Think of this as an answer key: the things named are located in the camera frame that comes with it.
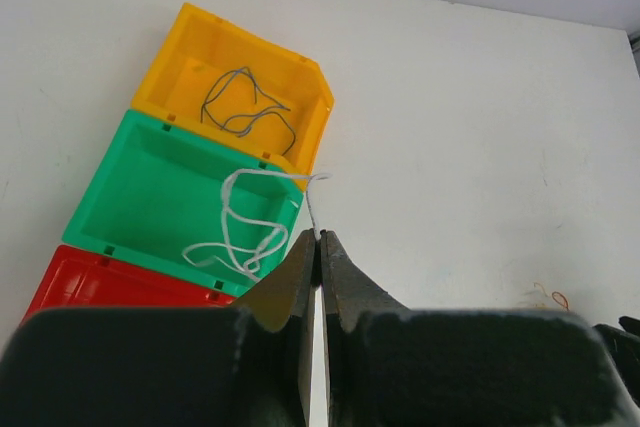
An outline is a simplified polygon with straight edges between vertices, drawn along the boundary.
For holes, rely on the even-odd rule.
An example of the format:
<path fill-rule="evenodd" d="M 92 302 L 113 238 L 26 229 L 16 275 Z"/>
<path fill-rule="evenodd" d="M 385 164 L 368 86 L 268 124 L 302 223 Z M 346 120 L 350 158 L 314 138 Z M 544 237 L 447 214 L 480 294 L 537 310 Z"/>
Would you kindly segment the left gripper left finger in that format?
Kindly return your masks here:
<path fill-rule="evenodd" d="M 66 308 L 1 359 L 5 426 L 305 426 L 316 240 L 223 308 Z"/>

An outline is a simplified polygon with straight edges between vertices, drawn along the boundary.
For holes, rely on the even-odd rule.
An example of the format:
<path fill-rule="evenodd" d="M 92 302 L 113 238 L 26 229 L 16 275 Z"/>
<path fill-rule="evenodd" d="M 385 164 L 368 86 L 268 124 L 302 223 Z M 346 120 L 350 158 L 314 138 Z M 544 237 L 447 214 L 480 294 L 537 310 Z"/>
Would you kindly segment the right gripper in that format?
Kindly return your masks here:
<path fill-rule="evenodd" d="M 596 324 L 594 329 L 611 352 L 638 352 L 639 320 L 630 316 L 622 316 L 618 319 L 618 324 L 618 327 Z"/>

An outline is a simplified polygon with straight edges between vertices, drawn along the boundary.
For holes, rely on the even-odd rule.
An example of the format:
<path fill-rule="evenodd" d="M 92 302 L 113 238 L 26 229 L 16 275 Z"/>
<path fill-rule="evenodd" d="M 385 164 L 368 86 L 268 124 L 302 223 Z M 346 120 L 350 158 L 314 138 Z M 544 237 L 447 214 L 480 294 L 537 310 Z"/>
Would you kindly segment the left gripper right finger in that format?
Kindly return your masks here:
<path fill-rule="evenodd" d="M 332 426 L 635 426 L 602 336 L 538 309 L 411 309 L 319 244 Z"/>

